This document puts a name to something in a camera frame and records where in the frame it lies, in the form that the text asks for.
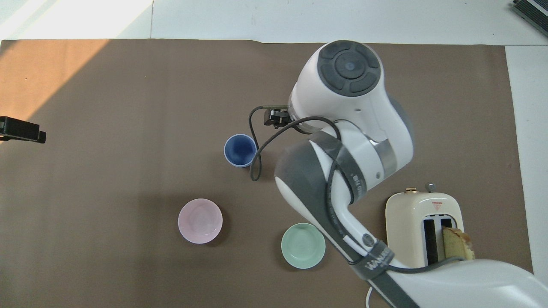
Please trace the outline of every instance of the black button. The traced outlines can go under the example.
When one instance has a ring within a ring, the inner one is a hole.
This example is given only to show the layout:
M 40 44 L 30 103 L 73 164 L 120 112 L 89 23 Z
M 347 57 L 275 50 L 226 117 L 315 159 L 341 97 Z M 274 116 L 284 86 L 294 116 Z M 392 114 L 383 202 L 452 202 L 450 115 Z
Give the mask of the black button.
M 375 74 L 367 73 L 362 79 L 350 83 L 350 92 L 356 93 L 367 90 L 375 83 L 376 80 L 377 76 L 375 76 Z
M 358 45 L 356 46 L 356 51 L 358 51 L 364 57 L 366 57 L 369 67 L 372 67 L 374 69 L 379 68 L 379 60 L 376 58 L 375 54 L 370 49 L 366 48 L 364 45 Z
M 365 58 L 356 52 L 344 52 L 335 60 L 337 73 L 347 79 L 356 79 L 366 71 Z
M 330 64 L 324 64 L 321 67 L 323 78 L 335 89 L 342 90 L 344 87 L 344 79 L 342 79 L 335 69 Z
M 335 55 L 343 50 L 350 49 L 350 43 L 344 41 L 337 41 L 326 45 L 319 52 L 319 56 L 324 59 L 333 59 Z

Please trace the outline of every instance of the toaster knob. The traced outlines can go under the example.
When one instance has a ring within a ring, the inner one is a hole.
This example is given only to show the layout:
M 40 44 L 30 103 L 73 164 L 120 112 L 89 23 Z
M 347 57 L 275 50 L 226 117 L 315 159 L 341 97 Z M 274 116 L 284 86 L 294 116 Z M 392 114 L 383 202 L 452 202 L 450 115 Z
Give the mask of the toaster knob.
M 428 192 L 434 192 L 436 190 L 436 185 L 432 182 L 428 182 L 425 187 Z

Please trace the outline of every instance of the bread slice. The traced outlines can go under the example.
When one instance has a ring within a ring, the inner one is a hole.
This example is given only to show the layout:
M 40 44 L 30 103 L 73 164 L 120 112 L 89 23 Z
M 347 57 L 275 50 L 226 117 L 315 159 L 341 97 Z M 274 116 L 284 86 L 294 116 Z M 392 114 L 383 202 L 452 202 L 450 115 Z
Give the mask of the bread slice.
M 457 228 L 443 227 L 443 248 L 445 249 L 445 257 L 460 256 L 466 260 L 476 258 L 472 250 L 472 239 L 468 234 Z

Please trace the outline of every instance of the label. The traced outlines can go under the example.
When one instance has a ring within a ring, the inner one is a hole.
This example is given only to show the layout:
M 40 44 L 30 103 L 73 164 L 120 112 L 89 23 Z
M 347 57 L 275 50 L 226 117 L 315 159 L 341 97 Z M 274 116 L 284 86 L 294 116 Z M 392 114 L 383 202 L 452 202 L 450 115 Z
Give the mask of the label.
M 379 267 L 380 264 L 386 263 L 386 257 L 390 254 L 390 249 L 388 247 L 385 247 L 383 249 L 383 252 L 381 252 L 380 256 L 376 257 L 375 259 L 367 262 L 366 269 L 373 271 L 377 267 Z
M 434 202 L 432 201 L 432 205 L 436 210 L 439 210 L 439 208 L 442 206 L 443 202 Z

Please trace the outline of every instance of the white cord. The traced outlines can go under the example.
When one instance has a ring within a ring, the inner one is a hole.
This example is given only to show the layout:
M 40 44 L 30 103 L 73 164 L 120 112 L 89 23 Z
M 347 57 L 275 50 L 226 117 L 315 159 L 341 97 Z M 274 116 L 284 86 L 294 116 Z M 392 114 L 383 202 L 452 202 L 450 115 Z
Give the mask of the white cord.
M 369 291 L 367 291 L 367 296 L 366 296 L 366 308 L 370 308 L 369 307 L 369 298 L 371 297 L 371 292 L 373 291 L 373 287 L 369 287 Z

